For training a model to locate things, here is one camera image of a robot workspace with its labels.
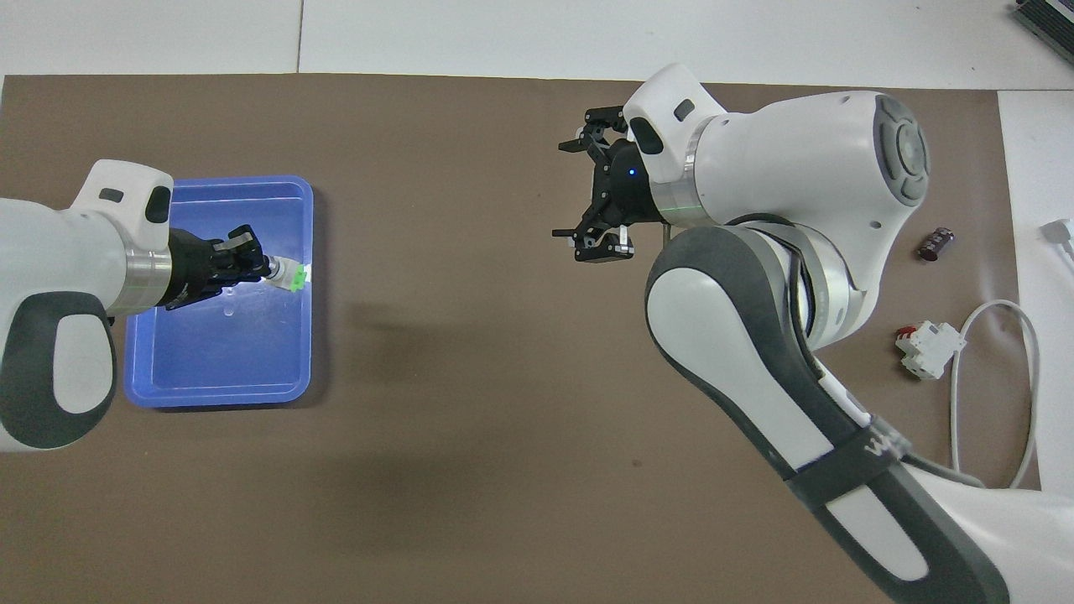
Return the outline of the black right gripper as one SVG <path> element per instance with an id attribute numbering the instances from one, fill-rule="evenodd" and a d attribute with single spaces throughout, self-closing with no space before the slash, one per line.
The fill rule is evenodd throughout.
<path id="1" fill-rule="evenodd" d="M 558 150 L 586 152 L 595 162 L 592 214 L 584 214 L 575 228 L 551 230 L 565 238 L 576 263 L 612 263 L 634 256 L 629 227 L 634 222 L 664 222 L 637 143 L 621 138 L 609 143 L 605 132 L 625 135 L 628 123 L 623 107 L 587 107 L 583 125 Z"/>

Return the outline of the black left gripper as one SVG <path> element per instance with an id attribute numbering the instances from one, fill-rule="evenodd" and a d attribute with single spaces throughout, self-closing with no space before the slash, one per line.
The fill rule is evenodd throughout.
<path id="1" fill-rule="evenodd" d="M 195 305 L 242 283 L 268 279 L 272 260 L 263 259 L 263 248 L 249 222 L 231 230 L 227 238 L 203 240 L 186 230 L 169 230 L 171 275 L 164 292 L 164 308 L 178 310 Z M 228 263 L 219 268 L 219 286 L 211 285 L 217 272 L 214 255 L 227 255 Z"/>

